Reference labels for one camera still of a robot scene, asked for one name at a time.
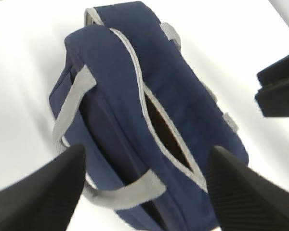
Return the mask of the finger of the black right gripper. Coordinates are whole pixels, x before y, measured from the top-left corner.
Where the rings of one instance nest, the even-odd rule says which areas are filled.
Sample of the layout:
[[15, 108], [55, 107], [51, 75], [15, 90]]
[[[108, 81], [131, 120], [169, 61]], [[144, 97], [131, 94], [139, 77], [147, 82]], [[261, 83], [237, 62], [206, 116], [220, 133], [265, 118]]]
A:
[[257, 73], [257, 79], [262, 87], [286, 78], [289, 78], [289, 55]]
[[289, 78], [262, 87], [255, 100], [264, 117], [289, 117]]

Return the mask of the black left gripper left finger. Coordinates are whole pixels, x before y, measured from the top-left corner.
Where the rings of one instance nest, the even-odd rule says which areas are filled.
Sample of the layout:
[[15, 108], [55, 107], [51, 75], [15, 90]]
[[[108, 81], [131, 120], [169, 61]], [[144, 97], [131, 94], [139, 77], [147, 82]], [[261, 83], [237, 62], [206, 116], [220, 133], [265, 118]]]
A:
[[0, 231], [65, 231], [85, 182], [85, 149], [68, 148], [0, 191]]

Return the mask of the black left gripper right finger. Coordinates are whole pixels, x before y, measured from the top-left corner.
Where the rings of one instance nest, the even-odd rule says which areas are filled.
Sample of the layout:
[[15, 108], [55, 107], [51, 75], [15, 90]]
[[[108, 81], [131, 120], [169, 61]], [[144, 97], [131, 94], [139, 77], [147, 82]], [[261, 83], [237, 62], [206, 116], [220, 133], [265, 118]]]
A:
[[289, 231], [289, 192], [221, 146], [209, 155], [206, 183], [223, 231]]

